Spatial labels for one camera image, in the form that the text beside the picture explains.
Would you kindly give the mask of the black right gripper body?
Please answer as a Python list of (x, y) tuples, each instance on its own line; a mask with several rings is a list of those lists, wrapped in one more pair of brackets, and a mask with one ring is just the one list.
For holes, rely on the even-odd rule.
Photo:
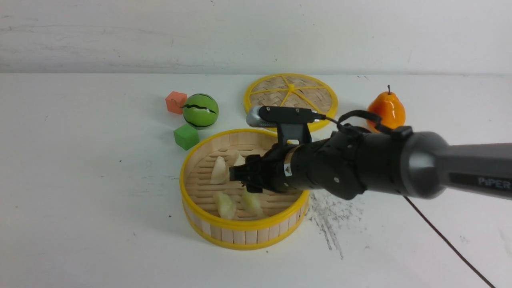
[(229, 168), (229, 180), (240, 182), (251, 193), (329, 189), (332, 171), (320, 148), (321, 145), (274, 145), (263, 156), (249, 155), (245, 164)]

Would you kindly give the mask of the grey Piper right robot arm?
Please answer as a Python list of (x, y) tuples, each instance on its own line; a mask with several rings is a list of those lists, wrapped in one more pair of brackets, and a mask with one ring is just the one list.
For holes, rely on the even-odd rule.
[(229, 170), (247, 191), (326, 190), (351, 200), (366, 191), (433, 199), (446, 188), (511, 199), (511, 144), (449, 145), (409, 126), (390, 134), (355, 127), (302, 145), (275, 144)]

